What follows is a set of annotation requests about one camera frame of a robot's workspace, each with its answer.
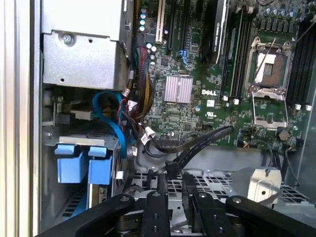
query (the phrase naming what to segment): heatsink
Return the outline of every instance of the heatsink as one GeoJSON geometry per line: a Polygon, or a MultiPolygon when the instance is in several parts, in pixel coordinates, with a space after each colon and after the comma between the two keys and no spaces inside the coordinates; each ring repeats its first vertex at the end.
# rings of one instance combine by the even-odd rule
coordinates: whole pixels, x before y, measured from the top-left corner
{"type": "Polygon", "coordinates": [[[192,85],[192,78],[167,77],[164,101],[189,104],[191,102],[192,85]]]}

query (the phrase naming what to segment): motherboard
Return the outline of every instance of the motherboard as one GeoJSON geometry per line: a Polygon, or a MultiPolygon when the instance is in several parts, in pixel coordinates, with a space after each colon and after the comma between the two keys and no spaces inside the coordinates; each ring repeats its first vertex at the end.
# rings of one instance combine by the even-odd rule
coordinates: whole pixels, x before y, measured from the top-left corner
{"type": "Polygon", "coordinates": [[[155,87],[143,124],[157,137],[177,141],[233,125],[235,133],[215,145],[302,145],[315,47],[306,49],[312,36],[300,36],[316,1],[266,2],[142,1],[137,34],[150,54],[155,87]]]}

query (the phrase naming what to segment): metal bracket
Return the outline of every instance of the metal bracket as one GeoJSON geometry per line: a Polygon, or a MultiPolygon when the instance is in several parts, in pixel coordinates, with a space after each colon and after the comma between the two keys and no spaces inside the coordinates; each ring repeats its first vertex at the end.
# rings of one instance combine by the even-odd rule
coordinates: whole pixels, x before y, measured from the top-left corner
{"type": "Polygon", "coordinates": [[[273,131],[276,131],[278,127],[287,127],[288,126],[289,122],[288,122],[288,114],[287,114],[286,101],[285,101],[284,94],[278,94],[275,91],[273,91],[273,89],[259,89],[259,90],[257,90],[257,92],[251,93],[251,98],[252,98],[253,118],[254,118],[255,125],[263,126],[267,130],[273,130],[273,131]],[[271,99],[280,100],[280,101],[284,102],[286,121],[269,123],[268,121],[261,120],[257,117],[254,98],[255,97],[264,98],[265,96],[268,96],[271,99]]]}

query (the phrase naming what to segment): sata cable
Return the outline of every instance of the sata cable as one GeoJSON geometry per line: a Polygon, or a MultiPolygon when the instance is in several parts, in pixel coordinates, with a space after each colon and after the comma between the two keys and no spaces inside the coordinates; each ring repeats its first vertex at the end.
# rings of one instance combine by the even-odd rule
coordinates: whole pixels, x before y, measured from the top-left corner
{"type": "Polygon", "coordinates": [[[118,92],[112,92],[112,91],[100,92],[93,97],[92,106],[93,106],[93,110],[96,116],[99,117],[103,122],[107,123],[114,130],[120,143],[121,158],[126,158],[126,142],[125,142],[125,137],[121,128],[116,123],[114,123],[111,119],[109,119],[108,117],[105,117],[102,113],[101,108],[99,107],[98,99],[99,99],[99,96],[102,94],[114,95],[117,98],[119,104],[122,101],[121,94],[118,92]]]}

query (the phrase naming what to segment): motherboard chip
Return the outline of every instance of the motherboard chip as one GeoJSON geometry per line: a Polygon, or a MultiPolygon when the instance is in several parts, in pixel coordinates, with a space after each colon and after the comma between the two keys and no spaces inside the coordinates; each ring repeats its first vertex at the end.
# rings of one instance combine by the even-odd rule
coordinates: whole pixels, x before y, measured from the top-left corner
{"type": "Polygon", "coordinates": [[[189,132],[189,131],[191,131],[191,124],[185,124],[184,125],[184,130],[186,131],[186,132],[189,132]]]}
{"type": "Polygon", "coordinates": [[[180,77],[167,77],[164,100],[172,103],[191,102],[193,79],[180,77]]]}
{"type": "Polygon", "coordinates": [[[154,35],[146,35],[146,43],[155,43],[155,36],[154,35]]]}
{"type": "Polygon", "coordinates": [[[169,62],[169,59],[168,59],[168,58],[162,58],[160,64],[161,64],[162,66],[168,66],[168,62],[169,62]]]}

